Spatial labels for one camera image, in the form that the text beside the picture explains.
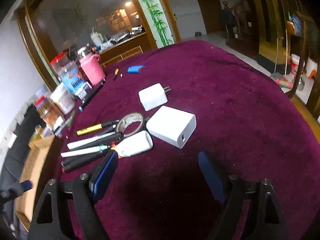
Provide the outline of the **black marker red cap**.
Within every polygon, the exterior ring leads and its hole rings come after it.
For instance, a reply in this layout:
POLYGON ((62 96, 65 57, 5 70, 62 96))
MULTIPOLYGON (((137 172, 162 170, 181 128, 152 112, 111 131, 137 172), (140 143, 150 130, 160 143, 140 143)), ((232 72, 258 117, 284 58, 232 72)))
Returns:
POLYGON ((104 150, 102 152, 87 154, 73 158, 72 160, 63 163, 62 171, 63 173, 70 173, 72 171, 75 171, 93 161, 96 161, 101 157, 104 157, 109 151, 110 150, 104 150))

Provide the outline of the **white pen teal band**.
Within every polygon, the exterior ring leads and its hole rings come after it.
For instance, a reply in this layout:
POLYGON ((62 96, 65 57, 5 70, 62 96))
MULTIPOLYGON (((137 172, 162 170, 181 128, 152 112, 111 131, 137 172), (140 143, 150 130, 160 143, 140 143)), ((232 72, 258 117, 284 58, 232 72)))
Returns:
POLYGON ((83 148, 83 149, 69 151, 69 152, 62 152, 61 157, 69 158, 69 157, 74 157, 74 156, 79 156, 79 155, 98 153, 98 152, 103 152, 105 150, 108 150, 110 148, 111 148, 110 145, 99 145, 99 146, 83 148))

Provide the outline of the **white glue bottle orange tip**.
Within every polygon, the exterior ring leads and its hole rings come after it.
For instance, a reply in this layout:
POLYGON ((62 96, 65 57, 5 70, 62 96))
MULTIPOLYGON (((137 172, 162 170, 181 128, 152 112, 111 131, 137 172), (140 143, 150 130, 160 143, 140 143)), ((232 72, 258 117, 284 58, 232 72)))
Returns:
POLYGON ((147 131, 140 131, 128 138, 123 139, 112 149, 115 150, 121 158, 131 157, 153 148, 153 141, 147 131))

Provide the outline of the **black tape roll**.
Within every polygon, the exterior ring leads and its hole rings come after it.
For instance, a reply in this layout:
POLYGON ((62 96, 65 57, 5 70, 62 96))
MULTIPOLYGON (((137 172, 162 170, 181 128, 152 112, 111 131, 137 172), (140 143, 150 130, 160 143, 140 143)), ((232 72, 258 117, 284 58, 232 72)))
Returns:
POLYGON ((115 127, 116 133, 121 133, 123 138, 128 138, 140 131, 146 130, 146 121, 142 113, 133 112, 122 117, 115 127))

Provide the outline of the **large white power adapter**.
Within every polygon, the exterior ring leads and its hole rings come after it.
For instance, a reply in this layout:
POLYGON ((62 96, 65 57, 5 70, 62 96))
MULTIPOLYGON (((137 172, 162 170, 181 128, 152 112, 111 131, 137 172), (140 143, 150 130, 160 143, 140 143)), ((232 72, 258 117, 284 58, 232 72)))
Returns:
POLYGON ((182 149, 195 131, 196 125, 195 114, 161 106, 147 121, 146 128, 154 137, 182 149))

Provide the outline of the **white marker pen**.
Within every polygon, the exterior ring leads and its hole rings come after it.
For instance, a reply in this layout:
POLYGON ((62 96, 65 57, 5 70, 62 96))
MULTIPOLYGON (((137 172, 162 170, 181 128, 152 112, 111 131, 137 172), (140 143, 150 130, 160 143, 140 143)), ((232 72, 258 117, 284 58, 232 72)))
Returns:
POLYGON ((70 142, 70 143, 67 144, 67 147, 68 147, 69 150, 73 150, 73 149, 76 149, 77 147, 87 145, 90 142, 94 142, 94 141, 97 141, 99 139, 104 139, 104 138, 110 137, 112 135, 117 135, 117 133, 116 132, 110 132, 110 133, 106 133, 106 134, 102 134, 102 135, 96 135, 96 136, 91 137, 91 138, 70 142))

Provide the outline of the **black marker grey cap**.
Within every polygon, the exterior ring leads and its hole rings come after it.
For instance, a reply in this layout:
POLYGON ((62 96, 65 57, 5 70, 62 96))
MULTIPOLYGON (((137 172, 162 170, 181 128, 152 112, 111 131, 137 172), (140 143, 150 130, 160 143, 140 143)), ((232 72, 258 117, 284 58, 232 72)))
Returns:
POLYGON ((84 148, 94 147, 94 146, 98 146, 98 145, 109 145, 112 142, 119 141, 119 140, 123 139, 123 137, 124 137, 124 134, 122 132, 114 133, 113 135, 109 135, 107 137, 100 138, 96 141, 89 142, 87 144, 72 148, 72 150, 81 150, 84 148))

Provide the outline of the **yellow black pen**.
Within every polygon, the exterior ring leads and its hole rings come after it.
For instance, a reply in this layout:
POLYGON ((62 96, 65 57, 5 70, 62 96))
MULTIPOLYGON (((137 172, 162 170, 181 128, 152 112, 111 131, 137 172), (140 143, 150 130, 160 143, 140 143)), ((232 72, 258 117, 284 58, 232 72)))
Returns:
POLYGON ((119 122, 119 119, 117 120, 112 120, 112 121, 108 121, 108 122, 103 122, 103 123, 99 123, 99 124, 96 124, 96 125, 93 125, 93 126, 89 126, 89 127, 86 127, 86 128, 83 128, 83 129, 80 129, 80 130, 77 130, 76 131, 76 134, 78 136, 80 135, 84 135, 84 134, 88 134, 88 133, 91 133, 91 132, 94 132, 94 131, 98 131, 100 129, 103 129, 105 127, 109 127, 109 126, 112 126, 112 125, 115 125, 119 122))

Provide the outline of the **green marker pen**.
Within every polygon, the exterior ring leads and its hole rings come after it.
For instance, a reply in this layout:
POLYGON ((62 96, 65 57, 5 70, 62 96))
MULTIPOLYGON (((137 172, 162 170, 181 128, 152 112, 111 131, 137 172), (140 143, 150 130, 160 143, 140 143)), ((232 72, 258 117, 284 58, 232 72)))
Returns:
POLYGON ((66 122, 65 122, 66 127, 68 127, 68 128, 70 128, 70 127, 71 127, 71 125, 72 125, 72 123, 73 123, 73 120, 74 120, 75 115, 76 115, 76 111, 75 111, 75 110, 73 110, 73 111, 71 112, 71 115, 69 116, 69 118, 68 118, 68 119, 66 120, 66 122))

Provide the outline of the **brown snack jar red lid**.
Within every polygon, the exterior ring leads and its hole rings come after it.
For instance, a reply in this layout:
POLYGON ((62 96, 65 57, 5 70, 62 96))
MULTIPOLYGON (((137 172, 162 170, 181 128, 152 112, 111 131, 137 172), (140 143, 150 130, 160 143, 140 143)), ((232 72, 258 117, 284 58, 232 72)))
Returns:
POLYGON ((52 129, 56 129, 65 120, 57 106, 45 95, 40 96, 34 103, 41 119, 52 129))

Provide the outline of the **blue printed box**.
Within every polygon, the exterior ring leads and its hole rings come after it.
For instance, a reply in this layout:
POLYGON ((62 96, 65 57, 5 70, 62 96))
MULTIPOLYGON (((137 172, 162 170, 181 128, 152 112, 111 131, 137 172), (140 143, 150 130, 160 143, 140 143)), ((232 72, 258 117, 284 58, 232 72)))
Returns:
POLYGON ((59 77, 68 91, 81 100, 83 100, 92 89, 92 86, 85 80, 74 61, 67 63, 61 68, 59 77))

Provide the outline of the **maroon velvet tablecloth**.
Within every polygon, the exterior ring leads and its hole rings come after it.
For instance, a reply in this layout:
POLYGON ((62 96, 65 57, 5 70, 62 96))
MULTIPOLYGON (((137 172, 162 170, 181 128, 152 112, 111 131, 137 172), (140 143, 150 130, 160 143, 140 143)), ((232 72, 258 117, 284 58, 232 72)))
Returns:
POLYGON ((154 138, 151 150, 120 159, 96 206, 109 237, 208 239, 220 208, 198 164, 204 151, 244 180, 269 179, 289 238, 300 239, 319 210, 319 143, 273 80, 207 42, 181 42, 111 66, 64 141, 132 112, 152 116, 138 92, 156 83, 171 88, 167 106, 195 114, 197 126, 182 149, 154 138), (138 65, 141 73, 127 72, 138 65))

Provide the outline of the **small white plug charger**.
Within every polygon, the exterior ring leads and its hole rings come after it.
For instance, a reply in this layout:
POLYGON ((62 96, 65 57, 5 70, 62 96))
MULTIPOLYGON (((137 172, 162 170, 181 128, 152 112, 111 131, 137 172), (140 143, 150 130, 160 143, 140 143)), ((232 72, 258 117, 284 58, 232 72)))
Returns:
POLYGON ((162 87, 156 83, 138 92, 139 100, 145 111, 150 111, 158 106, 167 103, 167 92, 171 91, 169 86, 162 87))

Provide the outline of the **clear jar red lid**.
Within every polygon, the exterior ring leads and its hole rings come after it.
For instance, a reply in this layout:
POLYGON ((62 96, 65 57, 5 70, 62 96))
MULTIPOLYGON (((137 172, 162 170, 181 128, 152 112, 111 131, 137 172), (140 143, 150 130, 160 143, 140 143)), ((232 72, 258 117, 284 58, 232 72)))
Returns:
POLYGON ((67 55, 62 52, 61 54, 57 55, 52 59, 50 64, 52 65, 53 70, 56 72, 56 74, 61 77, 61 71, 65 65, 69 63, 69 59, 67 55))

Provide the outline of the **wooden cabinet counter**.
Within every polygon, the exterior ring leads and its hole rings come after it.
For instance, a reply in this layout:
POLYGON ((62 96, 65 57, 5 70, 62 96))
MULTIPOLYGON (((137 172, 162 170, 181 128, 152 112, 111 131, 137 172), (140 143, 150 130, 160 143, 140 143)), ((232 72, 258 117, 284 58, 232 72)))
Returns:
POLYGON ((143 54, 153 50, 154 48, 155 47, 150 43, 147 34, 142 33, 101 52, 99 54, 99 63, 102 68, 107 68, 113 63, 143 54))

